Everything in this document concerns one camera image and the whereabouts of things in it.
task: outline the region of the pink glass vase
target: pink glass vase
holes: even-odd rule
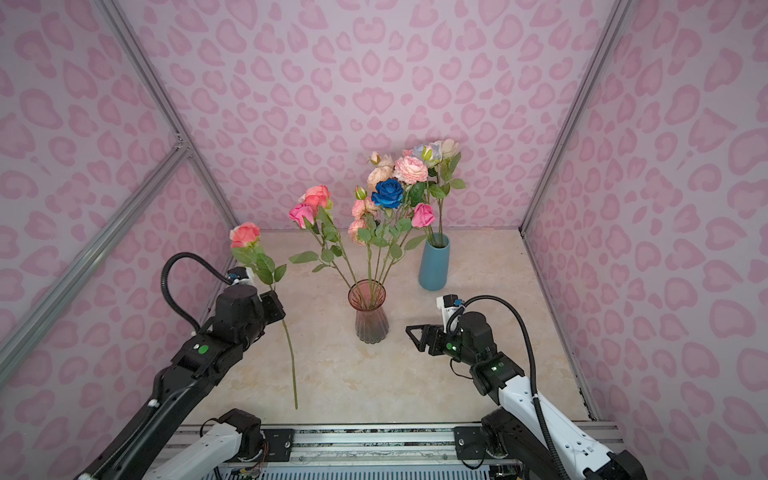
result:
[[[389,332],[389,321],[382,305],[386,299],[384,286],[372,280],[360,280],[349,289],[349,305],[356,312],[355,331],[365,343],[378,343]]]

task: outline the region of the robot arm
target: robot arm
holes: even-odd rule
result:
[[[432,356],[445,354],[469,364],[480,394],[490,396],[501,406],[482,420],[489,451],[517,457],[542,480],[563,480],[545,447],[531,379],[520,366],[497,351],[491,327],[481,313],[464,313],[456,295],[438,298],[438,308],[443,325],[409,326],[406,332],[420,352],[427,350]],[[421,331],[420,338],[414,335],[415,330]],[[632,454],[613,453],[579,429],[542,394],[537,397],[551,442],[571,480],[647,480],[642,465]]]

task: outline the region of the blue vase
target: blue vase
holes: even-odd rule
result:
[[[441,240],[440,233],[435,237]],[[442,239],[445,247],[433,247],[429,240],[424,242],[424,253],[422,254],[422,265],[419,268],[419,285],[424,290],[434,292],[440,290],[448,281],[448,263],[451,258],[451,240],[443,234]]]

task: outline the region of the marble floor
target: marble floor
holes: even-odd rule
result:
[[[568,418],[588,420],[573,372],[517,230],[452,230],[448,284],[440,292],[418,283],[422,248],[409,251],[386,281],[384,308],[389,335],[369,345],[355,334],[355,310],[335,270],[312,273],[311,263],[289,264],[277,292],[296,355],[299,409],[293,408],[290,354],[279,323],[245,352],[224,381],[185,423],[202,423],[232,408],[265,423],[475,422],[496,409],[469,379],[454,376],[447,356],[420,353],[406,326],[442,323],[435,298],[456,293],[467,299],[488,293],[518,309],[534,348],[539,391]],[[317,247],[306,232],[264,233],[268,254],[281,264]],[[366,250],[345,243],[360,273]],[[528,372],[525,344],[515,318],[502,305],[478,301],[498,349]],[[467,374],[465,365],[455,365]]]

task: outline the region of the heart pattern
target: heart pattern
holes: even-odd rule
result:
[[[48,232],[46,220],[29,228],[38,231],[41,222],[39,231]],[[227,234],[200,179],[181,165],[0,392],[3,478],[75,476],[106,446],[105,439],[114,438],[191,333],[163,300],[160,268],[188,250],[222,270],[230,258]],[[191,260],[180,260],[171,271],[171,294],[195,318],[218,286]],[[17,449],[45,455],[7,456]]]
[[[43,3],[0,15],[0,310],[14,325],[174,143],[91,4]]]
[[[518,226],[611,8],[593,0],[219,3],[122,7],[146,32],[144,47],[240,219],[270,229],[292,228],[294,190],[328,183],[348,212],[371,150],[399,154],[445,137],[463,143],[467,183],[445,202],[448,224]],[[297,177],[299,167],[306,175]]]
[[[768,11],[754,8],[639,2],[529,237],[600,414],[648,478],[768,476]]]

